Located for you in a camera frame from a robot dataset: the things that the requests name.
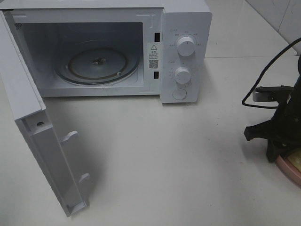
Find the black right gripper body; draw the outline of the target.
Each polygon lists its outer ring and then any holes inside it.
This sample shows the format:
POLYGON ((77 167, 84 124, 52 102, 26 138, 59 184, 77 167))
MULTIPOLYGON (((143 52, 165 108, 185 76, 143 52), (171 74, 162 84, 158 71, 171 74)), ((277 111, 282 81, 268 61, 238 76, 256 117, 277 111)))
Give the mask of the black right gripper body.
POLYGON ((301 105, 280 105, 272 117, 272 128, 276 138, 274 141, 286 145, 280 155, 291 155, 301 149, 301 105))

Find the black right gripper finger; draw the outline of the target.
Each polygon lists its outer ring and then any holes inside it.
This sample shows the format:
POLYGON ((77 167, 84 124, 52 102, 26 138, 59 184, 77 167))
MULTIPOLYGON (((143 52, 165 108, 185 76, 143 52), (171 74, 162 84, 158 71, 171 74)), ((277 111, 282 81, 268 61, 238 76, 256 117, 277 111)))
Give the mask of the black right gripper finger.
POLYGON ((266 156, 269 162, 275 162, 277 157, 286 150, 286 145, 282 142, 268 140, 266 156))
POLYGON ((244 130, 244 136, 247 141, 253 140, 255 138, 263 138, 266 140, 272 140, 271 135, 271 125, 272 121, 268 120, 257 125, 247 126, 244 130))

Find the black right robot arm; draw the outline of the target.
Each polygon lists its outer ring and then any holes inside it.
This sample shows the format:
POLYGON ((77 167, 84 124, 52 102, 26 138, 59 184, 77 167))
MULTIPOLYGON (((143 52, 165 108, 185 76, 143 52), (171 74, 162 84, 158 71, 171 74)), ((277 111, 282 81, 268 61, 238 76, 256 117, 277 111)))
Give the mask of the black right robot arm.
POLYGON ((295 83, 290 99, 279 104, 271 119, 271 138, 268 139, 267 158, 274 162, 301 146, 301 79, 295 83))

